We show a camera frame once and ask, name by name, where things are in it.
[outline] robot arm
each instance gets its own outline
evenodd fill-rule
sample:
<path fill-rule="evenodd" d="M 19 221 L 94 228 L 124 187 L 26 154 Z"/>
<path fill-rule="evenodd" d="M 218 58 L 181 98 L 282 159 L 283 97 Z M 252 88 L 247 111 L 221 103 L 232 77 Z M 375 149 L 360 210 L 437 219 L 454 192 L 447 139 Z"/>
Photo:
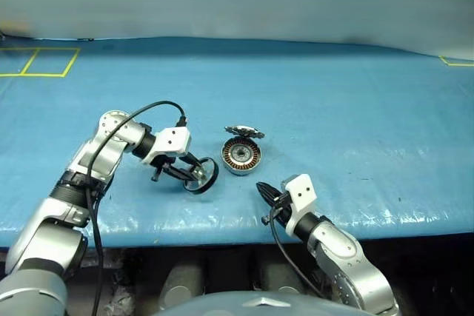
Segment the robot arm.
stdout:
<path fill-rule="evenodd" d="M 265 183 L 257 186 L 261 193 L 271 188 Z M 293 176 L 281 187 L 284 193 L 273 199 L 273 204 L 281 206 L 277 219 L 289 236 L 307 244 L 308 252 L 333 283 L 333 299 L 374 315 L 400 316 L 387 279 L 365 257 L 361 244 L 326 217 L 313 213 L 316 193 L 310 176 Z"/>
<path fill-rule="evenodd" d="M 84 191 L 89 187 L 93 200 L 100 200 L 112 183 L 124 152 L 131 152 L 142 163 L 155 167 L 152 178 L 155 181 L 161 172 L 166 172 L 201 188 L 203 184 L 214 182 L 217 171 L 213 172 L 214 179 L 210 179 L 201 164 L 203 160 L 189 152 L 191 136 L 184 116 L 176 127 L 155 135 L 150 133 L 151 127 L 129 120 L 101 149 L 92 166 L 92 179 L 87 179 L 87 168 L 98 147 L 128 118 L 127 113 L 118 110 L 103 114 L 95 135 L 82 144 L 53 191 L 41 202 L 10 248 L 5 264 L 9 276 L 0 283 L 1 315 L 3 309 L 20 312 L 31 300 L 33 307 L 45 312 L 41 315 L 62 316 L 51 311 L 64 310 L 66 291 L 62 279 L 79 267 L 87 248 L 87 238 L 75 229 L 86 227 L 90 220 Z M 173 167 L 176 158 L 191 168 Z"/>

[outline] metal part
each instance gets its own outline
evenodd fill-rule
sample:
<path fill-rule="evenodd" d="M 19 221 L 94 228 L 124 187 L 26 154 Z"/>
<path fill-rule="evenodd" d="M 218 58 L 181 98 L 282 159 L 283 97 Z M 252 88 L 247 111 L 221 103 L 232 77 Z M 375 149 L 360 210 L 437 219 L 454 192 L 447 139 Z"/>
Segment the metal part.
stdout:
<path fill-rule="evenodd" d="M 0 283 L 0 315 L 62 316 L 66 302 L 66 286 L 52 272 L 19 270 Z"/>
<path fill-rule="evenodd" d="M 381 312 L 379 316 L 403 316 L 395 298 L 393 299 L 393 303 L 394 305 L 391 309 Z"/>
<path fill-rule="evenodd" d="M 103 114 L 99 120 L 96 134 L 79 148 L 67 169 L 72 172 L 86 174 L 87 165 L 99 145 L 127 117 L 128 114 L 120 110 L 112 110 Z M 127 122 L 99 153 L 94 162 L 91 175 L 108 184 L 120 164 L 123 153 L 135 148 L 144 134 L 145 128 L 142 125 L 134 120 Z"/>
<path fill-rule="evenodd" d="M 76 251 L 84 243 L 83 238 L 80 231 L 43 222 L 36 230 L 17 266 L 20 266 L 24 260 L 40 258 L 52 260 L 59 264 L 63 270 L 67 270 L 71 266 Z"/>
<path fill-rule="evenodd" d="M 347 232 L 323 221 L 311 233 L 308 250 L 336 284 L 342 303 L 375 315 L 394 307 L 387 279 L 365 257 L 361 244 Z"/>
<path fill-rule="evenodd" d="M 201 166 L 189 168 L 195 180 L 183 181 L 184 188 L 193 194 L 207 191 L 216 182 L 219 173 L 217 163 L 212 158 L 202 158 L 199 163 Z"/>
<path fill-rule="evenodd" d="M 19 261 L 25 259 L 23 254 L 43 221 L 55 220 L 62 223 L 68 223 L 73 226 L 83 226 L 84 222 L 88 218 L 88 211 L 81 208 L 80 206 L 72 205 L 53 198 L 44 199 L 41 202 L 39 208 L 27 222 L 27 225 L 23 228 L 18 240 L 10 248 L 10 251 L 7 255 L 7 262 L 5 264 L 5 272 L 10 274 L 13 270 L 18 269 L 20 265 Z"/>
<path fill-rule="evenodd" d="M 226 126 L 225 130 L 228 133 L 232 133 L 237 136 L 247 137 L 247 138 L 263 138 L 265 134 L 258 131 L 255 127 L 248 127 L 243 125 L 238 126 Z"/>

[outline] silver arm segment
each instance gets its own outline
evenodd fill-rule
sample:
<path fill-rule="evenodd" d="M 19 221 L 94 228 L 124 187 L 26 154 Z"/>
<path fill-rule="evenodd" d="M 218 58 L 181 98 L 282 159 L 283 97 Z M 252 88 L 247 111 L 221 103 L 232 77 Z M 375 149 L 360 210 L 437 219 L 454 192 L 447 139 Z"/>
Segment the silver arm segment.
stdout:
<path fill-rule="evenodd" d="M 5 272 L 10 274 L 16 271 L 25 259 L 32 256 L 54 260 L 64 271 L 67 270 L 76 251 L 82 243 L 87 245 L 87 240 L 79 231 L 58 223 L 85 226 L 88 219 L 89 212 L 84 207 L 51 197 L 44 199 L 10 247 Z M 57 232 L 54 236 L 61 235 L 61 239 L 46 238 L 49 231 Z"/>
<path fill-rule="evenodd" d="M 23 269 L 0 283 L 0 315 L 63 316 L 66 302 L 64 281 L 50 271 Z"/>
<path fill-rule="evenodd" d="M 128 116 L 123 111 L 113 110 L 106 112 L 99 120 L 96 134 L 86 141 L 74 155 L 67 170 L 72 172 L 87 173 L 87 165 L 99 145 L 108 134 Z M 92 176 L 108 184 L 120 164 L 123 153 L 137 147 L 145 134 L 145 128 L 134 120 L 130 120 L 112 137 L 93 165 Z"/>
<path fill-rule="evenodd" d="M 374 315 L 401 316 L 387 279 L 368 261 L 361 244 L 329 220 L 313 214 L 316 194 L 310 176 L 293 176 L 282 187 L 290 194 L 292 208 L 286 232 L 294 236 L 298 225 L 308 229 L 305 233 L 299 227 L 298 236 L 307 236 L 308 251 L 333 282 L 334 298 Z"/>

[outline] yellow tape line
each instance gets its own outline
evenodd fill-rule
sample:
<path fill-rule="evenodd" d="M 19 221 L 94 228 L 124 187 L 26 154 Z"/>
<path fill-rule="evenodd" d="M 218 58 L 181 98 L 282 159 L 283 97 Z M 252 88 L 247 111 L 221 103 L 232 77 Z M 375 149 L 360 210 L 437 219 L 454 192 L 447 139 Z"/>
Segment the yellow tape line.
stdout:
<path fill-rule="evenodd" d="M 77 56 L 81 51 L 80 47 L 3 47 L 0 48 L 0 51 L 31 51 L 33 50 L 33 54 L 31 55 L 28 62 L 25 64 L 23 69 L 21 69 L 20 73 L 0 73 L 0 77 L 53 77 L 53 78 L 64 78 L 70 71 L 71 67 L 73 66 L 74 62 L 76 62 Z M 30 68 L 31 64 L 35 60 L 36 56 L 39 54 L 41 50 L 69 50 L 75 51 L 73 57 L 69 60 L 64 68 L 62 73 L 27 73 L 28 69 Z"/>
<path fill-rule="evenodd" d="M 35 52 L 33 52 L 33 55 L 30 57 L 28 62 L 25 64 L 25 66 L 21 70 L 20 75 L 24 75 L 26 73 L 26 71 L 28 70 L 28 68 L 30 68 L 30 65 L 33 63 L 38 53 L 39 53 L 39 48 L 37 48 Z"/>
<path fill-rule="evenodd" d="M 474 67 L 474 63 L 449 62 L 448 60 L 446 60 L 444 56 L 439 56 L 439 59 L 441 59 L 444 62 L 444 64 L 446 64 L 447 66 L 451 66 L 451 67 Z"/>

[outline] circular ring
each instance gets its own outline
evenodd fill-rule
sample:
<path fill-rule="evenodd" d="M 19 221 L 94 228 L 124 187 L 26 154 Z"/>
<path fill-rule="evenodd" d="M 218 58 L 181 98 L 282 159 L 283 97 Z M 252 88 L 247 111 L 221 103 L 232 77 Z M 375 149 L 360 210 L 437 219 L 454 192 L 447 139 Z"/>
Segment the circular ring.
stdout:
<path fill-rule="evenodd" d="M 246 175 L 260 163 L 261 150 L 249 138 L 235 137 L 222 147 L 222 159 L 226 168 L 234 174 Z"/>
<path fill-rule="evenodd" d="M 217 179 L 219 167 L 212 158 L 202 158 L 199 160 L 201 167 L 192 166 L 188 170 L 197 177 L 197 181 L 183 181 L 184 188 L 193 194 L 202 194 L 208 190 Z"/>

